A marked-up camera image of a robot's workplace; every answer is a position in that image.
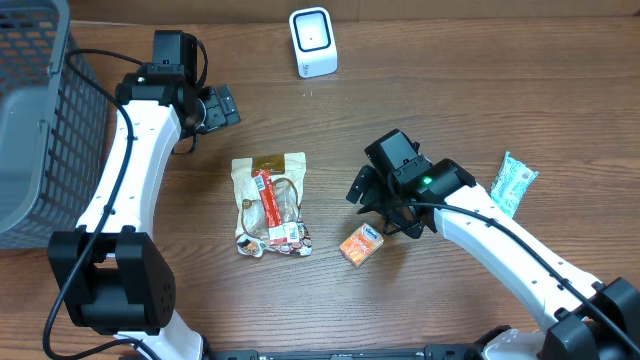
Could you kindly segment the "orange tissue pack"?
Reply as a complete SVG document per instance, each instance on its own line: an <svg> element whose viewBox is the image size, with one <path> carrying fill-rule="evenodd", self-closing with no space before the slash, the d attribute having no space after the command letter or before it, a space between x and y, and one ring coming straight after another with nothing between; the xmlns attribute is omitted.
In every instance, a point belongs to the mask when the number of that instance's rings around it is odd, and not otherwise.
<svg viewBox="0 0 640 360"><path fill-rule="evenodd" d="M383 236L371 225L363 223L340 244L339 249L355 267L360 267L383 243Z"/></svg>

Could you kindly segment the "red snack stick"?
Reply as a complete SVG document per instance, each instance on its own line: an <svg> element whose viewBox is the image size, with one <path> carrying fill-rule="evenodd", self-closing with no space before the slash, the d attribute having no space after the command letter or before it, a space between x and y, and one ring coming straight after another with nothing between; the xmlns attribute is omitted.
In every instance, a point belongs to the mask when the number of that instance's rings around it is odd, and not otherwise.
<svg viewBox="0 0 640 360"><path fill-rule="evenodd" d="M284 221L278 207L275 188L269 169L261 169L253 177L264 208L268 240L271 246L291 245L300 241L297 218Z"/></svg>

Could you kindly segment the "beige brown snack bag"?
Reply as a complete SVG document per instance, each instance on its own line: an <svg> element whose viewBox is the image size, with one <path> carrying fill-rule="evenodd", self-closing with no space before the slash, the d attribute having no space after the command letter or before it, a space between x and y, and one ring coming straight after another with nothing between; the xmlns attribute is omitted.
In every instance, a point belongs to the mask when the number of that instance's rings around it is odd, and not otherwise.
<svg viewBox="0 0 640 360"><path fill-rule="evenodd" d="M284 221L297 218L300 241L291 245L271 246L261 197L253 179L254 173L269 169L278 207ZM312 253L312 240L301 215L301 202L306 174L303 152L241 158L232 161L231 178L238 208L235 242L238 252L260 257L265 252L306 257Z"/></svg>

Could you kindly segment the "teal tissue pack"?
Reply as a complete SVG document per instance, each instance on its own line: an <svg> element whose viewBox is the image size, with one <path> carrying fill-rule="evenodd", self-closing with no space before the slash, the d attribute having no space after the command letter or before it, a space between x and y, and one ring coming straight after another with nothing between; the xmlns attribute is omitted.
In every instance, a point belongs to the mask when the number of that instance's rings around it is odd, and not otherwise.
<svg viewBox="0 0 640 360"><path fill-rule="evenodd" d="M513 218L529 186L538 172L505 152L499 172L491 184L490 197L510 218Z"/></svg>

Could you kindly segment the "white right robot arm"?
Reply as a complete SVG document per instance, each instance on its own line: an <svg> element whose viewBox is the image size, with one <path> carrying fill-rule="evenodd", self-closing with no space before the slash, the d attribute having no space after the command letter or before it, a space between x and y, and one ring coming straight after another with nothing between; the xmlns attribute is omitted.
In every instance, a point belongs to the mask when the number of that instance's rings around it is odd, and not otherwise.
<svg viewBox="0 0 640 360"><path fill-rule="evenodd" d="M430 229L488 269L526 307L536 332L498 326L464 344L430 344L424 359L636 359L639 291L605 284L547 248L451 159L432 163L394 129L371 145L346 198L413 239Z"/></svg>

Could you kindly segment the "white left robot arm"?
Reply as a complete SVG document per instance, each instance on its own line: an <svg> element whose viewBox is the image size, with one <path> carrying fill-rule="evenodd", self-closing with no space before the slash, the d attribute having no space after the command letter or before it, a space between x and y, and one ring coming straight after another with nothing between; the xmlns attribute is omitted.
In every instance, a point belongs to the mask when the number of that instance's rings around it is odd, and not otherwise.
<svg viewBox="0 0 640 360"><path fill-rule="evenodd" d="M130 345L142 359L211 359L207 339L175 309L176 284L153 241L160 185L175 145L236 125L241 117L228 86L206 85L207 56L195 36L158 30L153 56L124 76L115 93L98 91L117 109L114 141L98 187L71 231L56 231L47 255L60 288L42 335L61 308L77 327L111 341L79 358Z"/></svg>

